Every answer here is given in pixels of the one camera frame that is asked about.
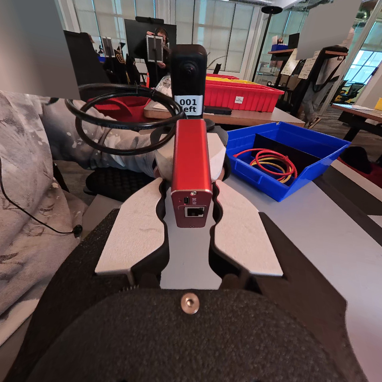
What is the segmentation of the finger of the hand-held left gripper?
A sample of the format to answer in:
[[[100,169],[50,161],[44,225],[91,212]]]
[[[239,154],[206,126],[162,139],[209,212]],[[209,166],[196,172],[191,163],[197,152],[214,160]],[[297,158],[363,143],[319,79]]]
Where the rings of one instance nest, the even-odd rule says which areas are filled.
[[[211,181],[223,180],[228,175],[226,148],[217,133],[208,133],[208,152]]]
[[[168,141],[164,146],[154,151],[157,169],[160,177],[172,180],[174,140]]]

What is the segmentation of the red metal ethernet adapter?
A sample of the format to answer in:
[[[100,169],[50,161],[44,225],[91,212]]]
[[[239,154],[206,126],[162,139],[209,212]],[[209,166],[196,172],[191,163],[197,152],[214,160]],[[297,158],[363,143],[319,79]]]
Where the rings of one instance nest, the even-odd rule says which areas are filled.
[[[205,227],[212,194],[206,123],[181,119],[176,123],[171,181],[177,227]]]

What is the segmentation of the black and red bag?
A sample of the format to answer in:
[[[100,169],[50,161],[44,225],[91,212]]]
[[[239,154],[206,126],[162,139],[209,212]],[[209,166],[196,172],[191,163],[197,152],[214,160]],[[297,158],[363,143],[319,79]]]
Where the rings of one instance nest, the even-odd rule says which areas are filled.
[[[381,184],[381,164],[370,161],[363,147],[350,146],[341,153],[338,159],[374,184]]]

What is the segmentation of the red plastic tray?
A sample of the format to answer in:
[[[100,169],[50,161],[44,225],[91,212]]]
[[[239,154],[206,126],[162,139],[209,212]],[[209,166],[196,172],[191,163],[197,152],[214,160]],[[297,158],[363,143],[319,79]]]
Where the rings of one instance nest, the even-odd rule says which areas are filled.
[[[232,110],[273,112],[283,90],[264,85],[227,84],[206,81],[205,106]]]

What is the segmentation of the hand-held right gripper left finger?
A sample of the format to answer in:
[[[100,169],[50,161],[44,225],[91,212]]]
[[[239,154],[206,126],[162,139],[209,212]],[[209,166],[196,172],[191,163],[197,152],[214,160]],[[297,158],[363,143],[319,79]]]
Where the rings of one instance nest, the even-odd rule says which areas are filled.
[[[158,275],[169,262],[162,178],[132,194],[120,207],[95,268],[97,275]]]

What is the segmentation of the person's torso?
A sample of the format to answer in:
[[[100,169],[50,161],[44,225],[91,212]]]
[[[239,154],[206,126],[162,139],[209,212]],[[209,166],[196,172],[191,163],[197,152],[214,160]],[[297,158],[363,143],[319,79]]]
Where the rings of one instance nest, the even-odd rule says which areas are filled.
[[[51,278],[79,243],[85,203],[54,177],[39,96],[0,96],[1,345],[31,316]]]

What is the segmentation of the black bin divider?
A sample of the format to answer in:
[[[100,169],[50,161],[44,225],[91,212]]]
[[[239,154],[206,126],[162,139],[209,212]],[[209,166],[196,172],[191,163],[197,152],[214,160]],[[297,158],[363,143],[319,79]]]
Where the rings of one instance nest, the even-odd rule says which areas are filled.
[[[265,137],[264,135],[256,134],[254,139],[254,144],[252,146],[253,149],[260,149],[255,150],[252,152],[251,156],[255,158],[256,154],[261,150],[272,150],[275,151],[281,155],[287,156],[289,160],[294,164],[297,172],[297,176],[309,165],[312,165],[321,159],[315,155],[309,154],[304,149],[297,149],[292,146],[291,143],[282,143],[279,141],[276,141],[274,139],[270,139],[268,137]],[[265,159],[265,162],[274,163],[282,167],[284,170],[288,170],[286,172],[289,172],[289,166],[284,164],[283,162],[277,161],[275,159]],[[278,171],[281,170],[279,168],[272,167],[271,165],[267,164],[261,164],[266,169],[270,169],[271,171]]]

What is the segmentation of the clear plastic bag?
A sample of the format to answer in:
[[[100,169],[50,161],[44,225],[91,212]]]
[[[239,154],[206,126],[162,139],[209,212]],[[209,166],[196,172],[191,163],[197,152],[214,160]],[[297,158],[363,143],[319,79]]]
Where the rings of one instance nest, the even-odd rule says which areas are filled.
[[[172,98],[172,84],[170,74],[165,75],[156,85],[155,90]]]

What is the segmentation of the wooden office desk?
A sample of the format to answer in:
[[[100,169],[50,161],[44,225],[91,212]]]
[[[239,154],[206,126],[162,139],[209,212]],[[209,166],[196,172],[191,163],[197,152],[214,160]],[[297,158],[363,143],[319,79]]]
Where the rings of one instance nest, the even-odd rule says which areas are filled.
[[[382,137],[382,111],[358,105],[333,103],[332,108],[342,113],[338,121],[350,127],[344,140],[352,142],[360,131]]]

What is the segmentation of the person's left forearm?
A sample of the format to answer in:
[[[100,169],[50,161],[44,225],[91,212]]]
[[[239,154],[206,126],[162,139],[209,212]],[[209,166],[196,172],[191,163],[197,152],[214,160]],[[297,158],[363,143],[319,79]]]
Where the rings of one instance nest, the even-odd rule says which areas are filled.
[[[95,150],[79,137],[75,129],[75,116],[67,109],[64,99],[60,98],[53,104],[48,102],[48,97],[41,97],[41,121],[54,160],[75,162],[87,170],[113,167],[154,175],[154,152],[119,156]],[[151,145],[150,134],[110,129],[89,122],[83,122],[82,126],[94,142],[112,149],[140,149]]]

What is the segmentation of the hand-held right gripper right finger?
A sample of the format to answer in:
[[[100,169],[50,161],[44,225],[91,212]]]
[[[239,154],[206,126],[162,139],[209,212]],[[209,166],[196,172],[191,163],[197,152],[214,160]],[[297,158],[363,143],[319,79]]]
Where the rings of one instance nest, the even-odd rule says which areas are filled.
[[[211,249],[251,275],[283,276],[283,270],[258,209],[242,194],[217,180],[213,184]]]

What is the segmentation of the black monitor screen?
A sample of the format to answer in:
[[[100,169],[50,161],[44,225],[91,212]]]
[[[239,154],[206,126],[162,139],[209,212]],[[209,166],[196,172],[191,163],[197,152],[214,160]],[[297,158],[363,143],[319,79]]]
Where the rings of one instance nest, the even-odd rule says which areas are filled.
[[[165,29],[169,38],[169,47],[172,48],[177,44],[177,26],[165,24],[163,19],[152,17],[136,16],[134,20],[124,19],[125,32],[127,39],[127,49],[130,58],[144,59],[142,55],[135,52],[137,46],[146,36],[147,31],[155,32],[157,28]]]

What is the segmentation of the grey tablet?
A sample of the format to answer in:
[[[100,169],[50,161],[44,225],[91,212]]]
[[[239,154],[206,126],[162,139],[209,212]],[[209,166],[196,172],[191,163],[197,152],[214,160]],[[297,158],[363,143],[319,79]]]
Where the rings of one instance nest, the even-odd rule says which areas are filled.
[[[164,62],[163,42],[164,39],[162,36],[148,34],[146,35],[146,50],[148,62]]]

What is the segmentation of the yellow plastic tray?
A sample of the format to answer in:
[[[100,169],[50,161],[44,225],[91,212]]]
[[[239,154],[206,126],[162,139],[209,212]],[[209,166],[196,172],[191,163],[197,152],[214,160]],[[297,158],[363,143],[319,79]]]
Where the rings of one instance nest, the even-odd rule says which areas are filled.
[[[218,83],[227,83],[227,84],[243,84],[243,85],[258,85],[257,83],[254,83],[254,82],[251,82],[251,81],[247,81],[247,80],[241,80],[241,79],[237,79],[235,77],[232,77],[232,76],[206,76],[206,81],[214,81],[214,82],[218,82]]]

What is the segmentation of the blue plastic storage bin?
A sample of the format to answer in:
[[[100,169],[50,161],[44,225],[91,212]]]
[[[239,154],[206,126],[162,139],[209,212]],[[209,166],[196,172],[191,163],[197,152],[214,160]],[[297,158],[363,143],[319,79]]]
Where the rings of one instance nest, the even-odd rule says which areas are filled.
[[[284,144],[291,143],[297,149],[304,149],[321,160],[306,167],[298,176],[291,174],[286,183],[278,181],[281,172],[265,171],[251,156],[256,134]],[[228,131],[226,153],[231,162],[232,173],[251,184],[261,192],[280,202],[322,175],[340,154],[350,146],[343,139],[298,127],[285,122],[268,123]]]

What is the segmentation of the red tote bag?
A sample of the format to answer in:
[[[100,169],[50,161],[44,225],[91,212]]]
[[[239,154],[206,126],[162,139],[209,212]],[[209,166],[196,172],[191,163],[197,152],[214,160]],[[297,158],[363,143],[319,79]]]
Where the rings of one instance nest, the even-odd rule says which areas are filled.
[[[93,107],[98,112],[117,121],[145,123],[150,121],[144,115],[144,108],[149,102],[150,98],[147,97],[114,97],[101,101]]]

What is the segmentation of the black floor lamp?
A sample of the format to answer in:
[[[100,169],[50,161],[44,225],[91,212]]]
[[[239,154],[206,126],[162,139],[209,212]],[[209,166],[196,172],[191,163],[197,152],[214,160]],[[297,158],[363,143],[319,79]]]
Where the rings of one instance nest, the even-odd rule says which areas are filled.
[[[282,11],[283,11],[283,8],[278,7],[278,6],[274,6],[274,5],[264,6],[261,8],[261,12],[265,15],[268,15],[268,19],[267,19],[267,23],[265,26],[265,31],[264,31],[263,36],[262,36],[260,48],[258,49],[259,51],[258,51],[258,55],[257,55],[256,61],[255,61],[255,65],[254,65],[254,72],[252,74],[252,80],[251,80],[252,82],[255,82],[254,80],[256,77],[257,68],[259,66],[259,62],[260,62],[262,50],[263,50],[263,47],[265,44],[265,40],[266,40],[266,36],[267,36],[268,29],[269,29],[271,18],[273,15],[277,15],[277,14],[281,13]]]

